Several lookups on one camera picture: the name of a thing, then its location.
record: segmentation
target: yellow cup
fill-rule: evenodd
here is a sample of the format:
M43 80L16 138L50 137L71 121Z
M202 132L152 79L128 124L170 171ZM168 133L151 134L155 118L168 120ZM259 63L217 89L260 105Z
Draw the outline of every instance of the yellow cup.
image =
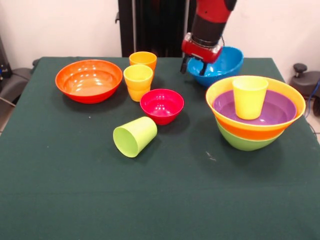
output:
M154 72L143 64L128 66L123 71L125 84L131 99L140 102L142 96L150 91Z
M232 85L236 115L245 120L257 119L264 105L268 81L264 78L236 78Z

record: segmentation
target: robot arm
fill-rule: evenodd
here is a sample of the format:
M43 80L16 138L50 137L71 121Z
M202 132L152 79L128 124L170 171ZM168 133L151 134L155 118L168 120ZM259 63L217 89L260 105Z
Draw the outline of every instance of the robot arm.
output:
M190 57L203 62L200 71L202 76L207 64L214 63L219 57L222 47L218 42L236 2L237 0L197 0L192 30L182 41L182 51L185 53L181 65L183 74L186 72L187 59Z

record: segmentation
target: blue cable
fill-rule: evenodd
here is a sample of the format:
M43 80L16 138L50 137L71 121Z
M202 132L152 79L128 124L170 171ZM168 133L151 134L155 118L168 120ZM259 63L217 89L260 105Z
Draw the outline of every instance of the blue cable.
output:
M310 114L310 101L311 101L311 98L316 94L319 86L320 86L320 78L319 78L319 81L317 82L317 84L315 85L314 90L312 91L311 95L309 96L309 98L307 100L308 109L307 109L307 111L305 111L305 113L306 113L304 115L305 118L307 118Z

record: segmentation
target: stacked bowls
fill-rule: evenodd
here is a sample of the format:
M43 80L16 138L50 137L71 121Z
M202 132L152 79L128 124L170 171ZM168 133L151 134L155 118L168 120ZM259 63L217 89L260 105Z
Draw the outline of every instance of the stacked bowls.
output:
M235 114L233 81L247 78L268 81L262 113L254 120L243 120ZM233 147L243 151L269 145L306 109L305 100L297 90L284 82L263 76L244 75L222 79L208 88L205 98L223 137Z

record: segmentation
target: white wall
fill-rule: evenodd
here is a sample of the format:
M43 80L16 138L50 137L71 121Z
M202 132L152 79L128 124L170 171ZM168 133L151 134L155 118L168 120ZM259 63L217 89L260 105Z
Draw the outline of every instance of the white wall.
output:
M13 68L41 56L121 56L118 0L0 0L0 34ZM246 57L320 70L320 0L238 0L224 32Z
M297 62L320 71L320 0L238 0L224 39L246 57L272 57L286 81Z
M0 0L12 68L42 56L121 57L118 0Z

